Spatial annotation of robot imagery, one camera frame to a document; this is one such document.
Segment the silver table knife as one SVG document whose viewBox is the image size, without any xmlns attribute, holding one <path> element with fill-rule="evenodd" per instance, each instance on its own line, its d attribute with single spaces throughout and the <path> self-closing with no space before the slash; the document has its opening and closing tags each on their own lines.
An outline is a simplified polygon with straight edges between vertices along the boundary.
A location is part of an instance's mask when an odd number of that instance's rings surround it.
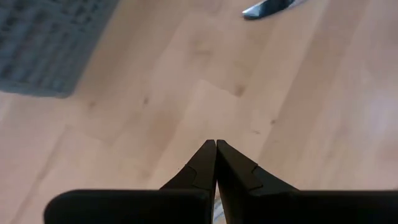
<svg viewBox="0 0 398 224">
<path fill-rule="evenodd" d="M 245 20 L 257 20 L 296 7 L 306 0 L 264 0 L 242 12 Z"/>
</svg>

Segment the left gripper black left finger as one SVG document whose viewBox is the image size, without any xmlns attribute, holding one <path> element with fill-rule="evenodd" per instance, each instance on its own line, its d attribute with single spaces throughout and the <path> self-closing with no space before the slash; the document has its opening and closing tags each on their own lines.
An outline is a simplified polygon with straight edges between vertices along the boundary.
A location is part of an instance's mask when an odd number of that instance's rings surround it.
<svg viewBox="0 0 398 224">
<path fill-rule="evenodd" d="M 45 224 L 212 224 L 216 143 L 207 140 L 158 190 L 78 189 L 47 204 Z"/>
</svg>

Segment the grey plastic silverware basket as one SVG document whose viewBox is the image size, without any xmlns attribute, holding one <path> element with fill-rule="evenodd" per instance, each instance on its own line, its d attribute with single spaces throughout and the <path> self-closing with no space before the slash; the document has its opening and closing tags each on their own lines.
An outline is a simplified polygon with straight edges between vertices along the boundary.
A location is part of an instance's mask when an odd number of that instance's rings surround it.
<svg viewBox="0 0 398 224">
<path fill-rule="evenodd" d="M 0 0 L 0 91 L 66 98 L 120 0 Z"/>
</svg>

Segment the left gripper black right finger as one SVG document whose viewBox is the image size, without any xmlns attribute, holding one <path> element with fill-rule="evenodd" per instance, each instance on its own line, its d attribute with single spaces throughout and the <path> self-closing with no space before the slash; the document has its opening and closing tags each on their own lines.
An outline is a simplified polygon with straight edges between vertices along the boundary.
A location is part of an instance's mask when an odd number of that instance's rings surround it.
<svg viewBox="0 0 398 224">
<path fill-rule="evenodd" d="M 398 224 L 398 190 L 299 190 L 218 140 L 227 224 Z"/>
</svg>

